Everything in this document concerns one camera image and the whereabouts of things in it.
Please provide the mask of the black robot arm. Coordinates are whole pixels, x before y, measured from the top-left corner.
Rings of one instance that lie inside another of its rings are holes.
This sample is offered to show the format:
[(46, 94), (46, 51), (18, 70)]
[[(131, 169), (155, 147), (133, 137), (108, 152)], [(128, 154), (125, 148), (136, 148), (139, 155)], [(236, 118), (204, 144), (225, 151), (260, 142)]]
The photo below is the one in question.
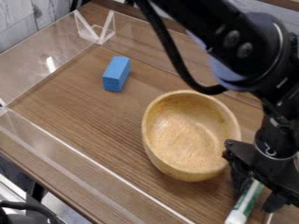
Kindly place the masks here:
[[(137, 0), (168, 58), (185, 84), (205, 95), (248, 92), (260, 101), (261, 126), (252, 143), (225, 141), (223, 157), (236, 190), (251, 178), (271, 190), (263, 210), (299, 207), (299, 36), (276, 17), (239, 10), (228, 0)], [(191, 75), (156, 9), (161, 9), (204, 47), (217, 83)]]

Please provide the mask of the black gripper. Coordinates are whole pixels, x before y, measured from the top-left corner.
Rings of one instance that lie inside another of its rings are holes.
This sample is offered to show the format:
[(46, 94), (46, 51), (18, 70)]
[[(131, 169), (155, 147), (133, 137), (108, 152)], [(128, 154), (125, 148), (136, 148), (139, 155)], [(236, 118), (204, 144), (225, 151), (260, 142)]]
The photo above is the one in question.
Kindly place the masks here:
[(253, 144), (231, 139), (224, 142), (224, 146), (223, 157), (231, 169), (235, 197), (240, 197), (255, 179), (271, 190), (263, 204), (264, 212), (275, 213), (284, 205), (299, 207), (299, 167), (295, 156), (283, 159), (269, 157)]

